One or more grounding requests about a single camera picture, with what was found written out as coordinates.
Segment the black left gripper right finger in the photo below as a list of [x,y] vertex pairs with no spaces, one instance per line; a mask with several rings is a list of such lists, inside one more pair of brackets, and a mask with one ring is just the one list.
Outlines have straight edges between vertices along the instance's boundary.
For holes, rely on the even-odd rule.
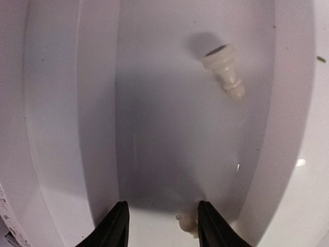
[[197,210],[199,246],[248,246],[210,202],[200,201]]

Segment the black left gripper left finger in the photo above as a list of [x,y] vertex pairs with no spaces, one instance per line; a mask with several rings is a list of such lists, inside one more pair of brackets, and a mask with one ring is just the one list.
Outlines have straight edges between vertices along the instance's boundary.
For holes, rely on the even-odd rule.
[[127,201],[119,201],[77,247],[127,247],[130,213]]

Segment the white plastic tray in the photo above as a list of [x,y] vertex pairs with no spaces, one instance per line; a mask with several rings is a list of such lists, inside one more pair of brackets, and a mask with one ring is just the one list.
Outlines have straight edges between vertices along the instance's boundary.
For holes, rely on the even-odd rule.
[[[201,62],[232,44],[245,96]],[[328,1],[1,1],[1,241],[77,246],[119,201],[128,246],[328,246]]]

